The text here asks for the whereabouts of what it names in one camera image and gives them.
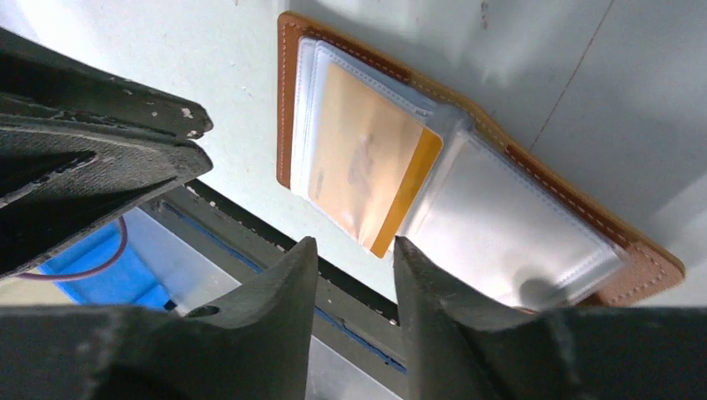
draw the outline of orange stripe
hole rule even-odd
[[[385,252],[388,251],[390,243],[413,205],[413,201],[440,151],[442,151],[442,138],[425,128],[420,135],[415,153],[410,159],[408,169],[403,175],[398,193],[395,194],[393,204],[390,205],[388,215],[383,221],[383,226],[371,246],[371,252],[377,257],[383,258]]]

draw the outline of brown leather wallet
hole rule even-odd
[[[684,280],[684,266],[678,258],[552,172],[520,147],[479,105],[411,67],[294,12],[284,12],[278,18],[277,179],[281,185],[289,188],[290,184],[297,55],[299,39],[303,37],[325,40],[430,98],[466,110],[474,118],[479,133],[489,143],[518,164],[579,218],[621,246],[629,254],[628,265],[583,304],[626,306]]]

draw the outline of white surface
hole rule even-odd
[[[706,304],[690,280],[707,282],[707,3],[481,3],[0,0],[0,23],[202,103],[216,127],[199,141],[216,166],[203,180],[291,237],[315,236],[329,261],[394,299],[390,260],[275,181],[275,20],[308,14],[457,88],[524,145],[539,136],[541,159],[685,260],[688,283],[652,302]]]

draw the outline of wallet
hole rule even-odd
[[[511,307],[625,306],[672,254],[452,89],[294,12],[278,19],[277,179],[377,257],[394,236]]]

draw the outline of blue plastic bin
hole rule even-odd
[[[80,273],[105,263],[120,244],[115,222],[92,233],[69,249],[39,266],[47,275]],[[78,304],[135,304],[163,310],[169,300],[164,287],[130,246],[107,270],[85,279],[56,282]]]

